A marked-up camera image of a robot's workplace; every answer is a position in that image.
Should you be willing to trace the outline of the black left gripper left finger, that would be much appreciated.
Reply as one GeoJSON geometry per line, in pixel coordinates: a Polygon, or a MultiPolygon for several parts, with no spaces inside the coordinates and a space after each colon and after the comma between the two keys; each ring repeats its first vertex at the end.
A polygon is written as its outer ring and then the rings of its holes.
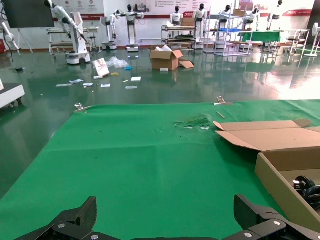
{"type": "Polygon", "coordinates": [[[114,240],[115,237],[95,232],[97,198],[90,196],[77,208],[62,211],[48,225],[18,237],[19,240],[114,240]]]}

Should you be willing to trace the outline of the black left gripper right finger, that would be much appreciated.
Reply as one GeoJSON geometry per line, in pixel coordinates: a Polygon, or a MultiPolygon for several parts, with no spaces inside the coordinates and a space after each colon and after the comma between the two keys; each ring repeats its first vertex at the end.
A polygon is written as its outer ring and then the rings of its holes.
{"type": "Polygon", "coordinates": [[[233,199],[234,219],[242,228],[226,240],[318,240],[320,234],[290,222],[271,207],[252,203],[242,194],[233,199]]]}

